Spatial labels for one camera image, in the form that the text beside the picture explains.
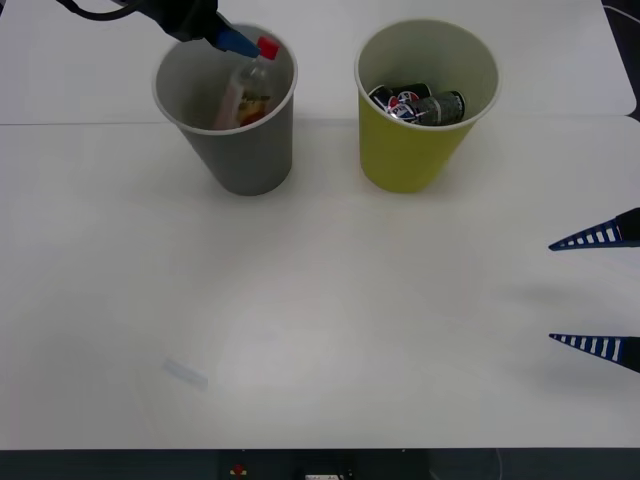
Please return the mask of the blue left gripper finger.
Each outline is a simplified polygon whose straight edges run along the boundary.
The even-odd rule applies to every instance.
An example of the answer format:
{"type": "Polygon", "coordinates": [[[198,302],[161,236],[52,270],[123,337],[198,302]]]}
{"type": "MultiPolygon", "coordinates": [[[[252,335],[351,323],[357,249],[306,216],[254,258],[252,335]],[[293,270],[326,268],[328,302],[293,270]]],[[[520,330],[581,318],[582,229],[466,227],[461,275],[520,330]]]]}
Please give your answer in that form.
{"type": "Polygon", "coordinates": [[[258,57],[260,48],[233,28],[219,30],[211,41],[211,45],[220,51],[232,52],[244,57],[258,57]]]}

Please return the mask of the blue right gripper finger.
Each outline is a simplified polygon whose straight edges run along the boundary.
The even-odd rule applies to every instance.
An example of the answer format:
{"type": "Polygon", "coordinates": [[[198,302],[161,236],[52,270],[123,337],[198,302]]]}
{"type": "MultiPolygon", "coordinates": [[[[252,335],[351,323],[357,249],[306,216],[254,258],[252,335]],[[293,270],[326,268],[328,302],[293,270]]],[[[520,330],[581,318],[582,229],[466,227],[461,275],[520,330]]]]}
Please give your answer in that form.
{"type": "Polygon", "coordinates": [[[640,372],[640,338],[637,336],[581,336],[550,333],[548,337],[575,350],[640,372]]]}
{"type": "Polygon", "coordinates": [[[637,248],[639,211],[634,208],[604,223],[576,232],[549,246],[551,251],[597,248],[637,248]]]}

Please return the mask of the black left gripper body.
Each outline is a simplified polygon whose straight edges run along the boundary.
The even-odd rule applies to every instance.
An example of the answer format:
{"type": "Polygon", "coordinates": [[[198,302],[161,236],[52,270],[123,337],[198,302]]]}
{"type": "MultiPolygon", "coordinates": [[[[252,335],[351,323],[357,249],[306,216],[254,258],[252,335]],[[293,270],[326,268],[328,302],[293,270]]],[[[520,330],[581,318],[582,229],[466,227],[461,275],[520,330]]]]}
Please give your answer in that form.
{"type": "Polygon", "coordinates": [[[206,39],[216,43],[231,25],[218,12],[216,0],[148,0],[147,17],[181,42],[206,39]]]}

